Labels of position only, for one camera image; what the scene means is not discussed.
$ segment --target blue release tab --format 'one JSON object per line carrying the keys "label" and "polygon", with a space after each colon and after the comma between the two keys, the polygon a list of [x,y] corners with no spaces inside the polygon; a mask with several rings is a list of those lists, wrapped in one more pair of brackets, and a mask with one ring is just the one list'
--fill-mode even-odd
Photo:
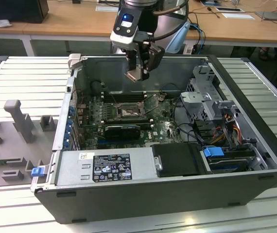
{"label": "blue release tab", "polygon": [[206,157],[224,156],[224,152],[220,147],[207,147],[203,150]]}
{"label": "blue release tab", "polygon": [[44,167],[34,167],[32,170],[31,176],[32,177],[45,176],[44,172],[45,172]]}

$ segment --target sticker label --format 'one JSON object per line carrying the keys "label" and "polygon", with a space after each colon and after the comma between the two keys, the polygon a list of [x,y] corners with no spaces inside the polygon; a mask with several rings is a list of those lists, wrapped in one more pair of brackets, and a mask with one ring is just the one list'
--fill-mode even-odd
{"label": "sticker label", "polygon": [[93,156],[93,181],[125,181],[132,179],[130,154]]}
{"label": "sticker label", "polygon": [[93,156],[94,156],[94,152],[79,153],[79,159],[92,159]]}

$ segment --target desk in background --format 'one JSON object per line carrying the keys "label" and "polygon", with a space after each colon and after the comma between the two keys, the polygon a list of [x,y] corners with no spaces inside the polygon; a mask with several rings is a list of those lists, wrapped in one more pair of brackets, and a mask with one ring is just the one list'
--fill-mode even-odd
{"label": "desk in background", "polygon": [[[245,11],[273,11],[277,1],[269,0],[260,8],[264,0],[241,0],[238,5]],[[199,2],[190,0],[190,11],[202,8]],[[232,7],[230,2],[223,6]],[[0,29],[0,38],[22,40],[28,56],[35,56],[32,40],[64,41],[109,41],[116,12],[95,11],[96,3],[71,1],[57,2],[49,0],[49,14],[42,24],[13,23],[10,28]],[[209,13],[206,8],[195,10],[196,13]],[[262,21],[255,13],[247,13],[255,19],[230,19],[219,14],[197,14],[199,26],[206,33],[206,45],[277,47],[277,24]],[[196,22],[194,14],[190,15]],[[196,31],[189,31],[186,37],[186,48],[198,40]]]}

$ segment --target motherboard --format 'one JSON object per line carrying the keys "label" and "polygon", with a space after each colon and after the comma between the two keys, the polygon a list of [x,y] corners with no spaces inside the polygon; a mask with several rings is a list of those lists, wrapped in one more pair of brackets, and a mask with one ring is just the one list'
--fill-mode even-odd
{"label": "motherboard", "polygon": [[182,142],[173,123],[175,99],[164,95],[95,96],[78,105],[82,150]]}

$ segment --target black speaker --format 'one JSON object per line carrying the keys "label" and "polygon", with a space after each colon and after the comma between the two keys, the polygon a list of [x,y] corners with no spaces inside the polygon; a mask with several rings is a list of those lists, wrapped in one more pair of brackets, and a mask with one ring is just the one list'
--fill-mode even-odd
{"label": "black speaker", "polygon": [[47,0],[0,0],[0,19],[42,23],[48,14]]}

